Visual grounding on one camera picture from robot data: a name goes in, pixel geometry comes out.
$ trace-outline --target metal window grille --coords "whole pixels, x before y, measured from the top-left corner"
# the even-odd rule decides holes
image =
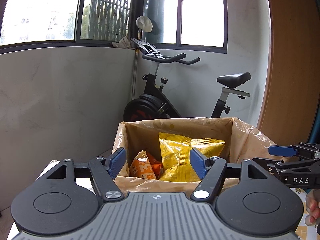
[[[127,35],[131,0],[92,0],[89,39],[119,41]]]

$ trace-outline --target snack package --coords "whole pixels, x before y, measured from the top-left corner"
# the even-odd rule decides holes
[[[177,166],[166,169],[159,180],[177,182]]]
[[[132,177],[141,179],[157,179],[152,170],[146,151],[141,151],[138,153],[138,155],[134,158],[129,171],[130,176]]]
[[[152,170],[155,173],[156,178],[159,179],[163,173],[162,163],[160,161],[158,161],[156,158],[154,158],[150,153],[147,152],[146,154],[147,154],[147,157],[150,161]]]
[[[164,174],[159,180],[189,182],[199,181],[199,177],[190,164],[190,150],[197,148],[207,158],[219,156],[225,145],[224,141],[204,138],[191,139],[181,135],[159,133]]]

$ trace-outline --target screw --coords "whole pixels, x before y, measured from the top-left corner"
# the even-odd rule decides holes
[[[121,197],[121,193],[116,190],[109,190],[106,192],[106,197],[107,198],[119,198],[119,197]]]
[[[196,198],[206,198],[209,197],[209,192],[205,190],[197,190],[193,193]]]

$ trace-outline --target window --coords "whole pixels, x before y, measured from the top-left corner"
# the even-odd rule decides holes
[[[144,15],[153,23],[143,36],[150,43],[226,50],[226,0],[145,0]]]
[[[143,38],[159,49],[226,53],[226,10],[226,0],[0,0],[0,54],[52,46],[111,47],[126,35],[137,38],[135,20],[142,14],[153,23]]]
[[[128,34],[131,0],[84,0],[81,39],[120,41]]]
[[[7,0],[0,45],[73,40],[78,0]]]

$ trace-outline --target tile floor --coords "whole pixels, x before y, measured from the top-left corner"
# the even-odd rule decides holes
[[[10,208],[1,211],[2,217],[0,217],[0,240],[6,240],[11,226],[13,224],[13,219],[11,217]]]

